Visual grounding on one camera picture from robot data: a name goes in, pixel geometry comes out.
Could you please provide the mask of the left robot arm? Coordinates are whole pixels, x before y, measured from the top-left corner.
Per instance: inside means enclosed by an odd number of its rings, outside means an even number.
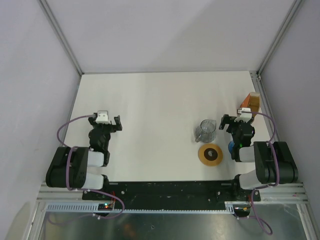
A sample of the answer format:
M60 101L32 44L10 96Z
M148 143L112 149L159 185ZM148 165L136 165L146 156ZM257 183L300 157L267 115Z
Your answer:
M88 133L89 146L70 147L60 139L60 131L79 119L88 119L92 126ZM111 134L122 131L121 117L109 120L107 111L98 111L91 115L79 116L63 124L56 133L61 146L57 148L45 176L50 188L66 188L69 191L82 189L92 191L100 200L110 196L108 177L104 174L90 173L89 167L107 167L110 160L109 143Z

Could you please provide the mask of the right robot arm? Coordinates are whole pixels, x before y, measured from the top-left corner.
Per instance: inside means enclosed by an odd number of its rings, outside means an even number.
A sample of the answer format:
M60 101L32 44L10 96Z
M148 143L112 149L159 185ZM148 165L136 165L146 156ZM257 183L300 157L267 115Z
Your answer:
M285 141L253 141L256 129L253 114L245 110L238 116L224 114L218 129L231 135L228 144L231 159L237 163L254 163L254 170L241 173L232 180L231 196L242 201L249 191L296 183L298 168Z

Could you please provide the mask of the clear glass pitcher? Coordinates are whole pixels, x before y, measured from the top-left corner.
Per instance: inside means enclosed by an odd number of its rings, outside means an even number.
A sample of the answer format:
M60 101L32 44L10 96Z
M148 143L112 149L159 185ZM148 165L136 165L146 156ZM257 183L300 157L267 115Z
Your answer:
M195 129L195 142L211 143L216 138L216 121L213 119L205 119Z

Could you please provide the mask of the blue ribbed dripper cone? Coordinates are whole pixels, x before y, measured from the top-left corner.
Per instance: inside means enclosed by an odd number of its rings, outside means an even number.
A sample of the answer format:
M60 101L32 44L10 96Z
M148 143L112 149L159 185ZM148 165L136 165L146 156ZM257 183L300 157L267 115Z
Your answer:
M235 143L233 140L231 140L228 144L228 151L230 154L232 153L234 146L235 146Z

